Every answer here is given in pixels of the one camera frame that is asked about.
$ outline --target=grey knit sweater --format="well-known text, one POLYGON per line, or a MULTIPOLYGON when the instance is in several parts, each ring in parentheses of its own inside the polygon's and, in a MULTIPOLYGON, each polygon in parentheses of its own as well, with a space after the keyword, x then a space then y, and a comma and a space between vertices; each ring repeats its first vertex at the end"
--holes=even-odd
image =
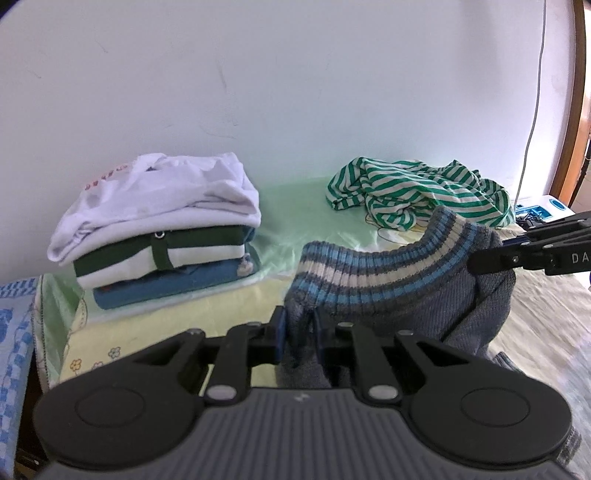
MULTIPOLYGON (((315 308, 331 322, 361 323, 378 336, 401 329, 481 355, 509 314, 512 270, 474 276, 469 255, 498 247, 499 236, 439 206, 423 237, 398 250, 364 253, 326 242, 304 246, 285 296, 288 343, 277 368, 285 388, 331 386, 311 334, 315 308)), ((346 384, 341 375, 340 385, 346 384)))

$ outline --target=bed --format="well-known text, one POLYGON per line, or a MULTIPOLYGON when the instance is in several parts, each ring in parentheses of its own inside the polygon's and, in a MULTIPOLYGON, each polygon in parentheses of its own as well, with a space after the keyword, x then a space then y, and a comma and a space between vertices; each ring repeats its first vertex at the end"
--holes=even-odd
MULTIPOLYGON (((43 275, 34 303, 41 387, 51 388, 190 327, 211 336, 249 320, 267 321, 275 305, 282 303, 308 241, 379 251, 420 238, 420 230, 377 230, 367 223, 363 208, 332 211, 324 201, 326 182, 317 179, 261 189, 263 222, 253 242, 261 271, 245 281, 103 311, 78 288, 71 271, 43 275)), ((504 238, 520 232, 517 226, 500 231, 504 238)), ((492 342, 491 353, 506 352, 526 374, 568 399, 583 435, 571 467, 589 472, 591 294, 573 275, 546 277, 523 270, 516 275, 511 314, 492 342)), ((252 383, 275 385, 273 368, 255 368, 252 383)))

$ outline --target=white wall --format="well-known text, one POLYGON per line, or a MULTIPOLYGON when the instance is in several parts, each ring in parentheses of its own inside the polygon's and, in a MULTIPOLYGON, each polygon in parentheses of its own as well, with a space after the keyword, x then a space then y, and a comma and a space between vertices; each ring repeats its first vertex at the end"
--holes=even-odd
MULTIPOLYGON (((571 0, 548 0, 523 194, 564 135, 571 0)), ((454 158, 513 191, 542 0, 21 0, 0 22, 0 281, 52 268, 82 185, 137 154, 233 150, 253 181, 454 158)))

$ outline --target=sweater sleeve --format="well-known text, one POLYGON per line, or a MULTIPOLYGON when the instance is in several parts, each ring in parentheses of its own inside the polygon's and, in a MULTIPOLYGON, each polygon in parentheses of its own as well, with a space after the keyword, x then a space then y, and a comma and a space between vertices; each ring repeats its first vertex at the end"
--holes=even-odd
POLYGON ((514 286, 513 270, 477 275, 474 308, 443 336, 443 343, 472 355, 483 354, 509 315, 514 286))

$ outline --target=metal screw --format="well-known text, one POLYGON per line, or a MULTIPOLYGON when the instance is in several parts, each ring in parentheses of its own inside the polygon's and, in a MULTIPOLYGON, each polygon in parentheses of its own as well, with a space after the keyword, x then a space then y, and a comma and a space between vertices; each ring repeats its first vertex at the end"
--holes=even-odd
POLYGON ((374 400, 393 400, 398 396, 398 390, 392 385, 374 385, 368 394, 374 400))
POLYGON ((231 400, 236 397, 238 392, 230 385, 214 385, 209 387, 205 394, 212 400, 231 400))

